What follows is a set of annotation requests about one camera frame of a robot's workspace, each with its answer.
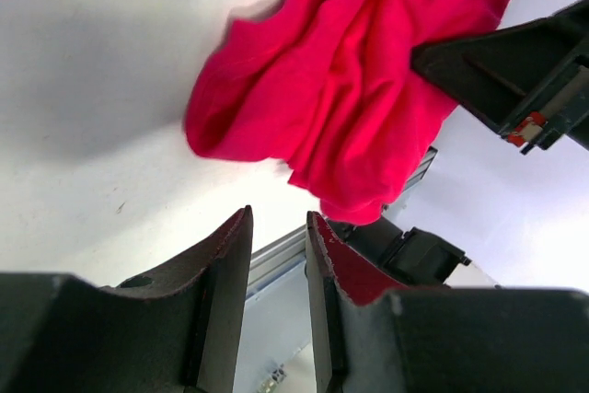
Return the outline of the red t-shirt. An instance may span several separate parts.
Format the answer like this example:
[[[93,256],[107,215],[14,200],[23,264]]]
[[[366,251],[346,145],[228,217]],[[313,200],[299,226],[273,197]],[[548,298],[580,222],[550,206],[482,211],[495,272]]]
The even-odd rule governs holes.
[[[510,0],[283,0],[234,19],[184,128],[198,156],[282,160],[330,219],[374,222],[455,103],[410,68],[425,42],[492,31]]]

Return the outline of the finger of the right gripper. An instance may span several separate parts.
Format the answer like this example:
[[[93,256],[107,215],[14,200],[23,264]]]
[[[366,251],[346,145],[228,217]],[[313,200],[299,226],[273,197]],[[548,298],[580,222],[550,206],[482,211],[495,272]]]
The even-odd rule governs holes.
[[[423,44],[411,67],[526,154],[588,146],[588,0],[477,37]]]

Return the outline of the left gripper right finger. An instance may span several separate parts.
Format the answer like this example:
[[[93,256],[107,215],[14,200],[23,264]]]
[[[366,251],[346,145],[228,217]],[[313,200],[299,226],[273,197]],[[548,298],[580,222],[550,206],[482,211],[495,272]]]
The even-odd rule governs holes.
[[[572,290],[401,286],[389,295],[402,392],[584,392],[588,297]]]

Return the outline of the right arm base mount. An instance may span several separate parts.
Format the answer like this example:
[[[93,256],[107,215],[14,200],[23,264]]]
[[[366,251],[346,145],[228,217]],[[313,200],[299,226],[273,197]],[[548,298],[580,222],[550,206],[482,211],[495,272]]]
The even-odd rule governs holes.
[[[458,265],[470,264],[466,253],[445,239],[417,227],[404,231],[385,217],[369,225],[330,220],[329,226],[351,249],[406,285],[443,285]]]

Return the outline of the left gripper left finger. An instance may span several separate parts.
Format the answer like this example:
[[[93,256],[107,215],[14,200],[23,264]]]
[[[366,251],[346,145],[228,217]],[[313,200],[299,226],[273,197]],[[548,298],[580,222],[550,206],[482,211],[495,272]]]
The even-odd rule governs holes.
[[[253,234],[249,207],[118,286],[1,277],[5,392],[229,392]]]

